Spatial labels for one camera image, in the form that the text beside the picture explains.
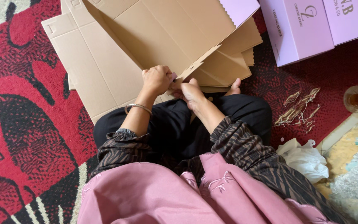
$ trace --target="embroidered pink cloth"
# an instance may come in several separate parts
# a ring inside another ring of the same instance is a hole
[[[201,155],[200,187],[154,163],[104,171],[82,189],[78,223],[333,224],[314,206],[282,200],[220,154]]]

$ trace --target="red and black rug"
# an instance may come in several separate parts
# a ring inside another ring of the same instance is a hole
[[[41,26],[59,14],[59,0],[0,0],[0,223],[76,223],[78,189],[97,162],[92,122]],[[275,147],[281,137],[319,142],[350,115],[342,96],[358,84],[358,40],[277,68],[260,12],[255,20],[264,43],[242,93],[263,97],[276,120],[289,95],[320,87],[310,133],[272,131]]]

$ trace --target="foot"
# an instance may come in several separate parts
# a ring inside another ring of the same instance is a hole
[[[240,84],[241,84],[241,79],[237,78],[236,81],[231,85],[230,90],[225,94],[225,96],[240,94],[241,93]]]

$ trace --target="brown striped sleeve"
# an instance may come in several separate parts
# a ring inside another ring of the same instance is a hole
[[[107,134],[107,141],[97,151],[99,164],[92,171],[91,178],[98,173],[128,163],[144,162],[146,154],[151,150],[147,144],[149,134],[137,137],[128,129],[118,129]]]
[[[291,198],[302,205],[313,205],[330,221],[352,223],[305,176],[289,167],[272,147],[262,145],[261,138],[253,135],[246,123],[224,118],[212,133],[211,141],[215,143],[212,153],[219,152],[227,163],[240,167],[283,199]]]

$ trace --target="plastic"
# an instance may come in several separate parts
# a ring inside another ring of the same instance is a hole
[[[322,178],[328,178],[329,174],[327,161],[313,148],[315,144],[314,140],[309,140],[301,146],[296,138],[293,138],[284,145],[279,145],[276,153],[284,157],[288,166],[299,171],[311,183],[316,183]]]

